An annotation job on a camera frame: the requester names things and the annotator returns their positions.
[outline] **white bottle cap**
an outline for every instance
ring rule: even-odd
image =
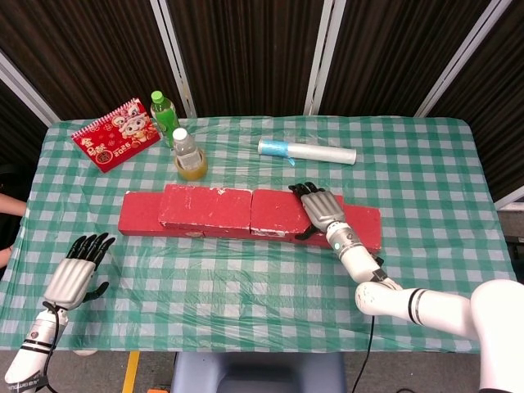
[[[175,129],[175,131],[173,131],[173,139],[175,141],[183,141],[187,136],[187,131],[186,129],[183,129],[183,128],[178,128],[178,129]]]

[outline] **red notebook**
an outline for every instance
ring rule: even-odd
[[[104,173],[160,140],[138,98],[93,121],[71,137]]]

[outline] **spiral binding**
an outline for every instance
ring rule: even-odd
[[[118,108],[116,108],[111,113],[108,113],[107,115],[101,117],[100,119],[96,119],[90,125],[86,125],[85,127],[80,129],[79,131],[73,133],[73,135],[71,135],[71,137],[73,139],[83,137],[86,133],[92,132],[96,127],[107,123],[108,120],[111,120],[112,117],[114,117],[115,115],[118,115],[123,109],[128,109],[128,107],[130,105],[138,104],[138,103],[140,103],[140,100],[138,98],[133,98],[132,100],[130,100],[130,101],[126,102],[125,104],[123,104],[123,105],[119,106]]]

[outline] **plastic table cover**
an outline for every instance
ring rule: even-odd
[[[330,250],[280,242],[126,237],[128,190],[184,183],[158,142],[107,174],[72,143],[90,120],[47,132],[13,255],[0,282],[0,348],[20,346],[43,309],[46,284],[82,234],[116,243],[91,283],[106,294],[69,312],[59,349],[365,350],[370,317]],[[384,269],[405,288],[464,296],[514,278],[470,128],[455,119],[251,117],[183,120],[206,150],[195,184],[272,188],[314,181],[349,203],[380,208]],[[357,149],[354,166],[259,156],[273,138]],[[477,343],[378,317],[373,350],[470,352]]]

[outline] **plastic wrap roll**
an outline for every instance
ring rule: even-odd
[[[353,165],[356,160],[357,151],[355,149],[344,149],[342,147],[315,146],[304,143],[260,139],[259,154]]]

